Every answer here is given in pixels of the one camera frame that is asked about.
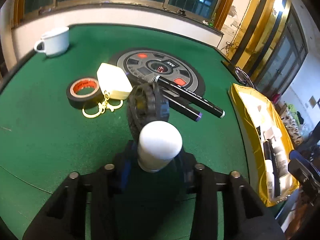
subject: screw head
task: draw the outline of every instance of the screw head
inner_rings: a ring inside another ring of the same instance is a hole
[[[202,171],[202,170],[204,170],[204,165],[203,165],[202,163],[197,163],[197,164],[195,165],[195,168],[196,168],[197,170],[199,170],[199,171]]]
[[[104,165],[104,168],[107,171],[111,171],[111,170],[113,170],[115,168],[115,166],[112,163],[108,163],[108,164]]]
[[[78,178],[78,177],[79,177],[79,173],[76,172],[76,171],[73,171],[73,172],[71,172],[71,173],[69,174],[69,178],[70,178],[70,179],[76,179],[76,178]]]
[[[239,177],[240,177],[239,171],[232,171],[230,174],[231,174],[231,176],[234,177],[234,178],[239,178]]]

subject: green tabletop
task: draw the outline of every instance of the green tabletop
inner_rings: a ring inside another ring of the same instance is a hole
[[[70,29],[69,35],[70,47],[65,54],[55,58],[34,55],[0,96],[0,181],[7,177],[12,181],[1,185],[7,193],[0,199],[0,217],[18,238],[49,193],[70,172],[95,171],[111,162],[132,139],[126,102],[113,113],[107,111],[87,119],[69,105],[66,97],[71,81],[96,77],[102,62],[125,49],[158,49],[196,68],[205,82],[204,97],[226,115],[219,119],[202,110],[202,119],[194,122],[170,109],[169,122],[180,131],[185,150],[193,153],[198,162],[218,172],[237,170],[248,178],[243,140],[227,93],[236,80],[215,49],[173,34],[132,26],[78,25]],[[133,167],[127,191],[116,197],[121,239],[187,239],[194,198],[183,193],[172,164],[156,174]],[[16,219],[17,214],[23,219]],[[222,239],[222,215],[219,224]]]

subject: marker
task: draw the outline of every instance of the marker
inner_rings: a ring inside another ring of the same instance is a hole
[[[158,83],[160,86],[178,94],[179,96],[189,100],[191,103],[201,107],[202,109],[208,111],[215,116],[222,118],[225,115],[225,112],[220,108],[211,103],[210,101],[202,98],[201,96],[197,95],[196,93],[177,85],[176,83],[158,75],[154,78],[153,82]]]
[[[168,99],[169,106],[174,110],[180,112],[181,114],[184,114],[185,116],[189,117],[193,121],[198,122],[201,119],[202,113],[199,112],[198,110],[194,109],[189,105],[185,105],[182,102],[180,103],[177,102],[174,96],[166,93],[165,91],[162,91],[162,95]]]

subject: white cap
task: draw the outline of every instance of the white cap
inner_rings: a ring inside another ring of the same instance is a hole
[[[271,160],[265,160],[264,163],[266,164],[266,172],[273,172],[273,166]]]
[[[164,168],[182,148],[182,137],[172,124],[154,121],[144,126],[139,135],[138,163],[147,172]]]

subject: tape roll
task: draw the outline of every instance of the tape roll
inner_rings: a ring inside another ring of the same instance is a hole
[[[78,95],[77,93],[84,88],[93,88],[94,90],[86,95]],[[80,78],[72,82],[68,86],[66,94],[70,105],[77,109],[93,108],[104,99],[98,80],[92,77]]]

